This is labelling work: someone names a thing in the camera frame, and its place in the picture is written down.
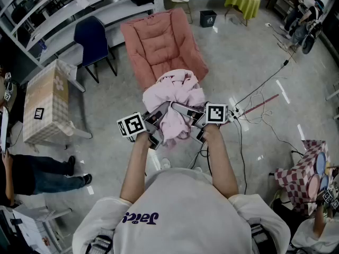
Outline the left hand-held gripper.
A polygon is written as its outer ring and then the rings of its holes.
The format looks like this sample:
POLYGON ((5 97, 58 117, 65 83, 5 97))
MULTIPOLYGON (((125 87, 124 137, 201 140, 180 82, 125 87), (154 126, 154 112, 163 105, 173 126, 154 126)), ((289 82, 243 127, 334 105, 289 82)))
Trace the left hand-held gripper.
POLYGON ((157 150, 163 144, 164 137, 160 130, 160 122, 167 113, 170 102, 166 101, 151 113, 146 112, 141 115, 139 112, 117 120, 121 135, 130 142, 135 142, 134 136, 146 132, 151 142, 150 148, 157 150))

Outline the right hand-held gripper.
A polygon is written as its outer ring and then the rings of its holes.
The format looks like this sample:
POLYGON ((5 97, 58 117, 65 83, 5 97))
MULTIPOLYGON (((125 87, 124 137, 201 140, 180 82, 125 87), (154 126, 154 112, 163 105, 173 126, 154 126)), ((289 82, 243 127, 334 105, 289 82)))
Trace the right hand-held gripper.
POLYGON ((204 128, 208 124, 220 126, 228 120, 228 105, 206 103, 199 108, 188 108, 186 105, 173 102, 172 109, 177 112, 187 112, 187 116, 192 119, 190 127, 190 137, 199 143, 205 143, 204 128))

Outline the pink garment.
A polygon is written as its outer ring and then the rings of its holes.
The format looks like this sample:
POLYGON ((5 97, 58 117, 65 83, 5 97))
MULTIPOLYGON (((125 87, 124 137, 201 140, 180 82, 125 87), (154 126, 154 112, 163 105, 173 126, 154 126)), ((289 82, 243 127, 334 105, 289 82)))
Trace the pink garment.
MULTIPOLYGON (((200 107, 204 105, 206 99, 194 73, 190 70, 177 69, 159 77, 156 84, 144 91, 142 101, 146 110, 152 112, 165 102, 200 107)), ((169 107, 159 126, 164 137, 163 146, 172 148, 177 140, 188 138, 192 123, 192 119, 169 107)))

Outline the pink cushioned lounge chair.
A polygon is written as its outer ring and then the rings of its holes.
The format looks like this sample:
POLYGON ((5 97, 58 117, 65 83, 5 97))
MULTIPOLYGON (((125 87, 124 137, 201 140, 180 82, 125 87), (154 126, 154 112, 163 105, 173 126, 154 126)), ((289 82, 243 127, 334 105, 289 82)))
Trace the pink cushioned lounge chair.
POLYGON ((182 8, 124 22, 120 30, 142 90, 171 70, 190 70, 198 81, 209 72, 182 8))

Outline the person's left forearm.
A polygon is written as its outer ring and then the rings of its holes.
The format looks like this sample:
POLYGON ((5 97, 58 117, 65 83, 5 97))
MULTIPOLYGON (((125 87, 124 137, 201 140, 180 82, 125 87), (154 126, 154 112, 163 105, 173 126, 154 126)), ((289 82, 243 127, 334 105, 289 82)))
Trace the person's left forearm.
POLYGON ((150 146, 147 132, 137 135, 120 192, 120 198, 130 203, 135 203, 145 191, 145 171, 150 146))

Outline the person's right forearm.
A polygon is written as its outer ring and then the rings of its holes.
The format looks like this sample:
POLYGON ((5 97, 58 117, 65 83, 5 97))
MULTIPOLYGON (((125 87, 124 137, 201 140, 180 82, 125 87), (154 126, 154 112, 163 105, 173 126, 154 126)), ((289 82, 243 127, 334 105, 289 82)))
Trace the person's right forearm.
POLYGON ((210 153, 212 184, 225 198, 239 194, 236 176, 220 129, 215 124, 208 124, 204 130, 210 153))

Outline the white power strip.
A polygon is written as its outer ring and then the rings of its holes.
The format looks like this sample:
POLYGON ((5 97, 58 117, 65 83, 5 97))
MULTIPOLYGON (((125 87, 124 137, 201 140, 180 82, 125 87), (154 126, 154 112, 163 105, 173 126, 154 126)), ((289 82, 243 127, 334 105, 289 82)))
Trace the white power strip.
POLYGON ((240 109, 235 108, 235 109, 229 109, 228 110, 228 122, 233 123, 235 120, 238 120, 243 113, 241 112, 240 109))

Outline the dark trash bin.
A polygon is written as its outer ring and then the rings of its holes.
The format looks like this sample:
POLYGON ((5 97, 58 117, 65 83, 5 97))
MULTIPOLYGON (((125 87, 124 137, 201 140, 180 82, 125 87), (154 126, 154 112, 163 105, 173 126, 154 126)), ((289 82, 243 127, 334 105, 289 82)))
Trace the dark trash bin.
POLYGON ((213 10, 200 11, 200 26, 208 28, 214 26, 217 13, 213 10))

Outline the blue chair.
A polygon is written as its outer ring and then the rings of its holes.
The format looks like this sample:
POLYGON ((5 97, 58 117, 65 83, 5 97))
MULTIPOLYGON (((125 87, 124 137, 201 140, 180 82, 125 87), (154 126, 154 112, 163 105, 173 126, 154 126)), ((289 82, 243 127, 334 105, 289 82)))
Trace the blue chair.
POLYGON ((90 65, 96 67, 97 62, 103 59, 107 61, 113 74, 117 76, 117 72, 108 58, 109 54, 111 54, 112 58, 115 59, 115 55, 108 44, 105 27, 97 17, 89 16, 76 24, 74 41, 83 47, 82 67, 87 70, 97 83, 99 83, 99 79, 94 76, 88 67, 90 65))

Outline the person's white t-shirt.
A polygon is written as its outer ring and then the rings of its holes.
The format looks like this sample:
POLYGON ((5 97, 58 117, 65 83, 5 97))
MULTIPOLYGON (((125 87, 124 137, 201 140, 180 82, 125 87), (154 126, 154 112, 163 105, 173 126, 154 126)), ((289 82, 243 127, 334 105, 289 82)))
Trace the person's white t-shirt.
POLYGON ((253 254, 251 224, 272 237, 264 254, 286 254, 287 224, 257 195, 225 198, 211 177, 171 168, 150 175, 134 203, 118 197, 98 200, 73 235, 73 254, 104 230, 113 231, 109 254, 253 254))

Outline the white shelving unit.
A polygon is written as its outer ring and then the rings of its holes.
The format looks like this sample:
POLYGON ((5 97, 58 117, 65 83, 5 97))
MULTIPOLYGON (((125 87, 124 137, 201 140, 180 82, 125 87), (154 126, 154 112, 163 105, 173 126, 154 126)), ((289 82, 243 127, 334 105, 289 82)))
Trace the white shelving unit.
MULTIPOLYGON (((114 47, 124 42, 118 29, 123 20, 164 9, 163 0, 154 0, 153 3, 148 2, 140 6, 131 0, 73 0, 52 15, 46 16, 46 19, 33 29, 28 44, 22 45, 17 39, 18 29, 33 13, 51 1, 39 0, 12 30, 8 30, 0 20, 0 29, 38 67, 44 66, 53 56, 69 64, 80 65, 83 48, 74 41, 75 27, 90 16, 97 17, 103 23, 109 46, 114 47)), ((4 7, 0 11, 0 17, 6 9, 4 7)))

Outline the green tablecloth table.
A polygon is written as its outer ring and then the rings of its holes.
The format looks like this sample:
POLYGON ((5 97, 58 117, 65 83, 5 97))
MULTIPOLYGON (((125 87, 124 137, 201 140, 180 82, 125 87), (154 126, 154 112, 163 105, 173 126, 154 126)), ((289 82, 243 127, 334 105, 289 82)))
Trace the green tablecloth table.
POLYGON ((255 18, 260 8, 261 0, 225 0, 224 7, 227 8, 225 15, 231 8, 236 7, 243 14, 245 25, 248 26, 249 20, 255 18))

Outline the red checkered cloth box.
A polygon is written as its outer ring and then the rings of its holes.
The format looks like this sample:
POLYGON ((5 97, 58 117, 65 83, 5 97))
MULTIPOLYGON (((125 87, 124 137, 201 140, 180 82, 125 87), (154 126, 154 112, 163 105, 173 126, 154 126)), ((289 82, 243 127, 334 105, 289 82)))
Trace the red checkered cloth box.
POLYGON ((306 149, 301 159, 290 169, 278 168, 273 173, 274 179, 286 192, 293 209, 304 216, 310 216, 316 209, 316 197, 319 192, 311 194, 311 180, 323 174, 316 171, 318 155, 324 153, 325 163, 331 161, 326 141, 303 140, 306 149))

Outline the pink plate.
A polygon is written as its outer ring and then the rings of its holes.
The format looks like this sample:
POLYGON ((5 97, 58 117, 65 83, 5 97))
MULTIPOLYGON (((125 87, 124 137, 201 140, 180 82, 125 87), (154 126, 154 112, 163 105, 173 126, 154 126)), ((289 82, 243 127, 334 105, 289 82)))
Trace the pink plate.
POLYGON ((308 185, 309 198, 317 197, 319 188, 320 188, 320 175, 314 174, 312 178, 309 180, 309 185, 308 185))

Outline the white table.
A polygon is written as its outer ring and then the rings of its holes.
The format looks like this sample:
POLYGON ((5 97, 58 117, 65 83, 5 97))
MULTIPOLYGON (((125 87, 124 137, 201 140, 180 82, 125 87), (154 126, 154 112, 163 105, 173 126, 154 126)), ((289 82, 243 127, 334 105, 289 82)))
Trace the white table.
POLYGON ((27 245, 39 254, 67 254, 72 250, 66 246, 65 237, 60 234, 53 221, 69 214, 72 209, 63 211, 49 209, 47 206, 27 208, 21 204, 12 209, 0 205, 11 225, 18 227, 27 245))

